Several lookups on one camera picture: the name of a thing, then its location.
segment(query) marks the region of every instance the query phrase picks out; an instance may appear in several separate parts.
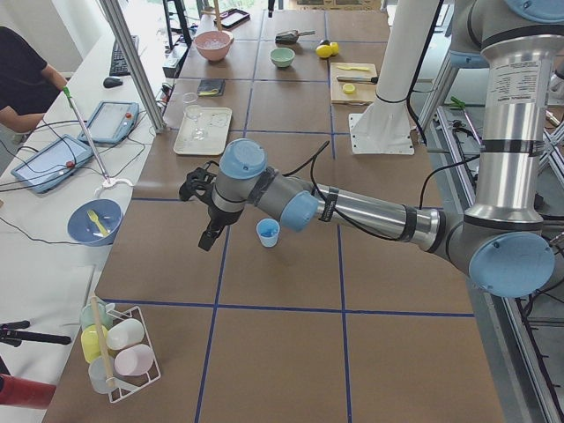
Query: bowl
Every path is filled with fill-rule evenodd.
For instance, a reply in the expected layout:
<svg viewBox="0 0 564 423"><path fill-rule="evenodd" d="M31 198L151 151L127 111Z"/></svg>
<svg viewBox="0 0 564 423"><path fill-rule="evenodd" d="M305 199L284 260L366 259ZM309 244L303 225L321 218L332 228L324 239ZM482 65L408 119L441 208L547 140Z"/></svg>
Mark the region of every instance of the bowl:
<svg viewBox="0 0 564 423"><path fill-rule="evenodd" d="M194 44L200 55L210 62L218 62L227 56L233 40L233 36L226 31L208 31L199 34Z"/></svg>
<svg viewBox="0 0 564 423"><path fill-rule="evenodd" d="M98 226L88 217L93 210L98 221L108 230L104 236ZM122 224L123 213L120 205L112 200L99 198L78 207L70 216L67 232L70 237L81 244L99 247L114 242L117 230Z"/></svg>
<svg viewBox="0 0 564 423"><path fill-rule="evenodd" d="M279 68L290 66L295 56L291 48L278 47L271 51L271 61Z"/></svg>

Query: blue joint cap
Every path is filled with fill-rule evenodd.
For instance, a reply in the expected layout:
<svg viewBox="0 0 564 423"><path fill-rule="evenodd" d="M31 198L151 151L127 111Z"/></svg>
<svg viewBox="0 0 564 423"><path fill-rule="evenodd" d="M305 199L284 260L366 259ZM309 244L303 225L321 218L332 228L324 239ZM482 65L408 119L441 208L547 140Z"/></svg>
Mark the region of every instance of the blue joint cap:
<svg viewBox="0 0 564 423"><path fill-rule="evenodd" d="M564 23L562 0L505 0L513 12L522 18L541 24Z"/></svg>
<svg viewBox="0 0 564 423"><path fill-rule="evenodd" d="M295 232L306 227L317 211L317 198L307 191L299 192L282 211L280 223Z"/></svg>
<svg viewBox="0 0 564 423"><path fill-rule="evenodd" d="M261 174L267 164L266 151L248 138L235 139L226 147L219 169L233 179L250 179Z"/></svg>
<svg viewBox="0 0 564 423"><path fill-rule="evenodd" d="M470 278L501 297L523 297L543 286L554 271L554 253L540 236L513 232L482 245L470 261Z"/></svg>
<svg viewBox="0 0 564 423"><path fill-rule="evenodd" d="M485 69L489 67L487 60L479 53L464 53L450 50L450 65L459 69Z"/></svg>

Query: computer mouse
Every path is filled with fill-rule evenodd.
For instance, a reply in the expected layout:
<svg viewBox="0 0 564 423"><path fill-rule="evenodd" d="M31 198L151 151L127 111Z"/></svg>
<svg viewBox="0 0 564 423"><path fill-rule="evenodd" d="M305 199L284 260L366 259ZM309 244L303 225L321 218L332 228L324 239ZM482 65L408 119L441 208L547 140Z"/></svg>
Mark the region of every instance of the computer mouse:
<svg viewBox="0 0 564 423"><path fill-rule="evenodd" d="M113 88L122 84L123 81L116 77L107 77L106 79L104 79L104 88Z"/></svg>

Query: brown table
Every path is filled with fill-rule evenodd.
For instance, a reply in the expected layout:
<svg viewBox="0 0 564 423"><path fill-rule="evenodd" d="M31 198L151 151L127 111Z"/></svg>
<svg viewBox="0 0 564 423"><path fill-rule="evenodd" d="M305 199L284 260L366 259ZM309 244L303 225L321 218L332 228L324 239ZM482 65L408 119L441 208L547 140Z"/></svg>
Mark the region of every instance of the brown table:
<svg viewBox="0 0 564 423"><path fill-rule="evenodd" d="M291 28L318 35L277 70L274 34ZM96 289L141 305L162 378L110 404L91 390L75 345L44 421L503 421L464 276L441 259L320 221L301 234L283 229L264 249L254 229L264 215L251 207L211 252L197 248L205 206L177 192L209 158L179 157L172 146L180 95L201 78L226 79L225 95L202 104L234 111L229 139L255 139L280 170L329 139L319 182L402 204L419 201L431 171L420 145L408 157L352 155L347 117L363 108L330 105L329 66L314 53L328 38L341 44L339 61L380 69L385 15L275 11L233 32L220 63L190 51L165 115L172 129L153 143ZM426 199L440 206L436 186Z"/></svg>

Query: glass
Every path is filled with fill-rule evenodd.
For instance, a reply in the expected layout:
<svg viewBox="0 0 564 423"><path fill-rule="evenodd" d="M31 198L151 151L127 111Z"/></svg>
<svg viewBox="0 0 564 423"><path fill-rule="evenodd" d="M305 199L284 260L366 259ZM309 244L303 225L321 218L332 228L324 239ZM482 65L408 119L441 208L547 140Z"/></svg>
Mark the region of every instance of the glass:
<svg viewBox="0 0 564 423"><path fill-rule="evenodd" d="M196 141L202 141L208 136L205 129L200 127L200 117L202 116L202 106L196 104L197 94L196 93L186 93L182 96L182 102L186 104L184 109L184 115L190 120L194 121L194 129L192 130L192 139Z"/></svg>

